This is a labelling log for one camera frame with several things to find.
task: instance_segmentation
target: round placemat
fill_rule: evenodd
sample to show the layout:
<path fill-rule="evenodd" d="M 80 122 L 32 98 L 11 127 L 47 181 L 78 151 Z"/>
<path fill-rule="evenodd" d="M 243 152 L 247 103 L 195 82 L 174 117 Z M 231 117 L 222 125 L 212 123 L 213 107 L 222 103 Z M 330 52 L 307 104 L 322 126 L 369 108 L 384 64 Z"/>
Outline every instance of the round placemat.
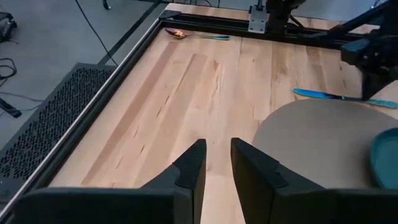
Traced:
<path fill-rule="evenodd" d="M 395 118 L 357 103 L 298 100 L 262 122 L 253 146 L 323 187 L 369 188 L 373 139 L 395 127 Z"/>

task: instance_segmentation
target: utensil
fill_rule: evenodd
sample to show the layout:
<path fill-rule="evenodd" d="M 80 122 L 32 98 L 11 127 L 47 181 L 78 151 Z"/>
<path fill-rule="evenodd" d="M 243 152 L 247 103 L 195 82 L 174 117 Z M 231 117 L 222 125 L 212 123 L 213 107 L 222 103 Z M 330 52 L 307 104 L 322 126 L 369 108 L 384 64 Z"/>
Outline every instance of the utensil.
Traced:
<path fill-rule="evenodd" d="M 227 35 L 205 35 L 205 34 L 186 34 L 178 29 L 166 29 L 166 32 L 176 39 L 184 39 L 190 36 L 196 36 L 207 39 L 215 39 L 215 40 L 229 40 L 229 36 Z"/>
<path fill-rule="evenodd" d="M 398 109 L 398 103 L 394 102 L 394 101 L 377 100 L 377 99 L 370 99 L 370 100 L 363 101 L 361 98 L 357 98 L 357 97 L 340 96 L 340 95 L 334 95 L 334 94 L 324 93 L 324 92 L 320 92 L 320 91 L 304 90 L 301 88 L 294 88 L 293 92 L 296 94 L 302 95 L 302 96 L 307 96 L 307 97 L 312 97 L 312 98 L 355 101 L 355 102 L 367 103 L 369 105 L 383 106 L 383 107 L 391 108 L 391 109 Z"/>

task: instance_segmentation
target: wooden tabletop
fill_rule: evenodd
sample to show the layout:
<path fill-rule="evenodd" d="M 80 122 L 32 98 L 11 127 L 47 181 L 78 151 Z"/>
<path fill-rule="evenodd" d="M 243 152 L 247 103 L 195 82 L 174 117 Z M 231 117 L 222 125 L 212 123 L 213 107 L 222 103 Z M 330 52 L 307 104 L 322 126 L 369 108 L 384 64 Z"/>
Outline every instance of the wooden tabletop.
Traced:
<path fill-rule="evenodd" d="M 170 4 L 167 9 L 237 19 L 248 13 Z M 337 22 L 300 19 L 327 29 Z M 358 31 L 366 32 L 369 27 Z M 244 223 L 233 182 L 230 139 L 252 142 L 273 111 L 304 97 L 292 88 L 360 95 L 361 75 L 337 50 L 231 37 L 160 32 L 85 134 L 51 186 L 140 187 L 198 138 L 207 140 L 202 223 Z M 398 100 L 391 84 L 377 94 Z M 377 108 L 395 118 L 398 112 Z"/>

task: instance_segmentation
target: knife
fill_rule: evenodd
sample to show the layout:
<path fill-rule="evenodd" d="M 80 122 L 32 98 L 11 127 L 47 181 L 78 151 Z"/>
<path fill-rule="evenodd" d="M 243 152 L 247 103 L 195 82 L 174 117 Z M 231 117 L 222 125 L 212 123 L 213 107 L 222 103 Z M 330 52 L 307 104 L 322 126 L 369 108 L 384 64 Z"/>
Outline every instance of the knife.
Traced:
<path fill-rule="evenodd" d="M 370 99 L 370 100 L 363 101 L 361 98 L 357 98 L 357 97 L 340 96 L 340 95 L 334 95 L 334 94 L 324 93 L 324 92 L 320 92 L 320 91 L 304 90 L 301 88 L 294 88 L 293 92 L 296 94 L 302 95 L 302 96 L 307 96 L 307 97 L 312 97 L 312 98 L 355 101 L 355 102 L 360 102 L 360 103 L 367 103 L 369 105 L 383 106 L 383 107 L 391 108 L 391 109 L 398 109 L 398 103 L 394 102 L 394 101 L 377 100 L 377 99 Z"/>

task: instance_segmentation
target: gray floor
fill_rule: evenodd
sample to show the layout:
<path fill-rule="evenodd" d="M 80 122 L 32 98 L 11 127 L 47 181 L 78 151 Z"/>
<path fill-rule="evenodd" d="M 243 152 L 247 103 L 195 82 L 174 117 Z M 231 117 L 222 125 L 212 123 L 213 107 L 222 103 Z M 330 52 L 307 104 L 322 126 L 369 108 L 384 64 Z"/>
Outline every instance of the gray floor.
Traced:
<path fill-rule="evenodd" d="M 216 6 L 218 0 L 209 0 Z M 220 6 L 248 9 L 256 0 L 222 0 Z M 294 14 L 344 21 L 369 9 L 374 0 L 307 0 Z M 150 2 L 109 0 L 112 10 L 103 9 L 100 0 L 80 0 L 99 36 L 111 48 L 138 18 L 152 5 Z M 0 58 L 13 58 L 18 73 L 0 91 L 44 99 L 77 62 L 98 63 L 105 55 L 100 42 L 84 20 L 73 0 L 0 0 L 3 11 L 12 13 L 18 23 L 13 39 L 19 44 L 0 44 Z M 165 6 L 159 6 L 114 55 L 121 60 L 153 23 Z M 18 109 L 37 103 L 0 94 Z M 0 117 L 0 149 L 24 124 L 33 111 L 20 118 L 8 114 Z"/>

